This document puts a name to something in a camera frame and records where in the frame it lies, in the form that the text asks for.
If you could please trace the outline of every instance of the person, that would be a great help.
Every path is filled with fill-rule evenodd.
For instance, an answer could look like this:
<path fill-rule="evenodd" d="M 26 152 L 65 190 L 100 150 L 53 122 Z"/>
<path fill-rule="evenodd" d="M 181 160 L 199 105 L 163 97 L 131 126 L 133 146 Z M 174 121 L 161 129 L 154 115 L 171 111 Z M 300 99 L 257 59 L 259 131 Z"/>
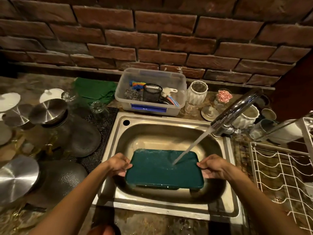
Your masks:
<path fill-rule="evenodd" d="M 282 208 L 264 195 L 236 166 L 213 154 L 197 165 L 204 178 L 227 180 L 248 212 L 259 234 L 305 235 Z M 88 213 L 94 197 L 107 176 L 125 176 L 132 164 L 118 153 L 101 163 L 73 189 L 29 235 L 76 235 Z M 112 227 L 96 227 L 89 235 L 114 235 Z"/>

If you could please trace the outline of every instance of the black mesh cup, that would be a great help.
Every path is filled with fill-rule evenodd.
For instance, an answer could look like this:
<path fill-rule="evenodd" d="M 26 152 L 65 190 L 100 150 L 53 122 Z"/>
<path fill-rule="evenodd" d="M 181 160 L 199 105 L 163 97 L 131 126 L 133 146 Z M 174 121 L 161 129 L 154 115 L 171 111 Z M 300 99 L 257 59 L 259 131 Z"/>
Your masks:
<path fill-rule="evenodd" d="M 143 102 L 159 103 L 163 88 L 159 85 L 148 83 L 143 86 Z"/>

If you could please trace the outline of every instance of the green tray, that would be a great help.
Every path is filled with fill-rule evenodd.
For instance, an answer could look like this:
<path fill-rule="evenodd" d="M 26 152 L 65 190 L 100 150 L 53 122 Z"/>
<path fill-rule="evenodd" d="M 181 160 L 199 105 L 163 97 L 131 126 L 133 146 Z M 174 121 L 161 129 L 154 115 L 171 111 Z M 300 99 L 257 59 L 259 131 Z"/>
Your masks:
<path fill-rule="evenodd" d="M 204 180 L 197 166 L 194 152 L 185 154 L 174 166 L 173 161 L 183 151 L 137 149 L 134 151 L 131 169 L 125 180 L 132 186 L 159 187 L 162 189 L 201 189 Z"/>

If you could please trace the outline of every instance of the stainless steel sink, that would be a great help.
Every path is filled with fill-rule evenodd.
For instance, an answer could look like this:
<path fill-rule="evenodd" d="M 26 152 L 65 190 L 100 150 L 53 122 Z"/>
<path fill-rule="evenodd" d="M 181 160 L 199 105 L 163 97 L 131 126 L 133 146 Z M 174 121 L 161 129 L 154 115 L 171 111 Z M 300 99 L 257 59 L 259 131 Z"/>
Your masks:
<path fill-rule="evenodd" d="M 116 153 L 131 159 L 136 149 L 186 150 L 209 123 L 172 117 L 118 113 L 103 161 Z M 234 164 L 229 138 L 207 136 L 195 146 L 199 161 L 217 154 Z M 107 178 L 96 205 L 243 224 L 241 203 L 228 182 L 205 180 L 200 190 L 132 187 L 122 177 Z"/>

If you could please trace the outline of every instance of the water stream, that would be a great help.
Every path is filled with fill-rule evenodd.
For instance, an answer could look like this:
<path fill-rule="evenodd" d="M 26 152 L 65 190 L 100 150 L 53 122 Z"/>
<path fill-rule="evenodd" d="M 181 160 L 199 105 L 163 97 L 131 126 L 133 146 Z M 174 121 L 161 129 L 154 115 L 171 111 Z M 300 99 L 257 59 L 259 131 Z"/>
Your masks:
<path fill-rule="evenodd" d="M 173 165 L 175 165 L 186 153 L 188 153 L 194 146 L 196 146 L 199 142 L 201 142 L 202 139 L 204 139 L 213 131 L 214 129 L 211 126 L 209 126 L 209 128 L 205 132 L 203 132 L 203 134 L 201 134 L 200 137 L 197 138 L 197 140 L 194 141 L 186 151 L 184 151 L 182 154 L 179 155 L 178 158 L 175 159 L 175 161 L 173 162 Z"/>

